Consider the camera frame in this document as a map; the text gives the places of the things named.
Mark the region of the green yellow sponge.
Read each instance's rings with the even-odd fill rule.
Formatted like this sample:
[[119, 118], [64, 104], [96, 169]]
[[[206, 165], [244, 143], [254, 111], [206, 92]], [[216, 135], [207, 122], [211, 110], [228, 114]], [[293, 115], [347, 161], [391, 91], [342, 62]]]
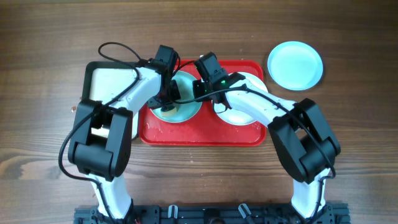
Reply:
[[167, 105], [160, 109], [160, 115], [163, 117], [172, 116], [177, 112], [177, 107], [174, 105]]

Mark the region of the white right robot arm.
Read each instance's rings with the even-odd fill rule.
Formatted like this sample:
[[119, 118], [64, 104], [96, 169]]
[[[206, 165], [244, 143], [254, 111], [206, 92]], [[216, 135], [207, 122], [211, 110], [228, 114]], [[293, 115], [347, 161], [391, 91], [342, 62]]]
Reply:
[[325, 206], [325, 182], [336, 176], [341, 147], [318, 105], [306, 98], [284, 100], [258, 87], [241, 73], [215, 84], [193, 82], [195, 101], [211, 100], [241, 111], [263, 124], [271, 135], [282, 167], [294, 180], [291, 204], [308, 223]]

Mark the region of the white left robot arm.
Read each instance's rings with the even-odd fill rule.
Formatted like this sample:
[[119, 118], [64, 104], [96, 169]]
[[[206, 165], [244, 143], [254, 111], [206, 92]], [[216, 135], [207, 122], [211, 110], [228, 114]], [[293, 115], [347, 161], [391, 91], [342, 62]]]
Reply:
[[148, 105], [158, 108], [175, 86], [175, 59], [138, 62], [90, 62], [86, 66], [82, 100], [71, 133], [62, 145], [68, 160], [92, 184], [98, 207], [92, 219], [132, 223], [134, 202], [123, 173], [131, 154], [133, 118]]

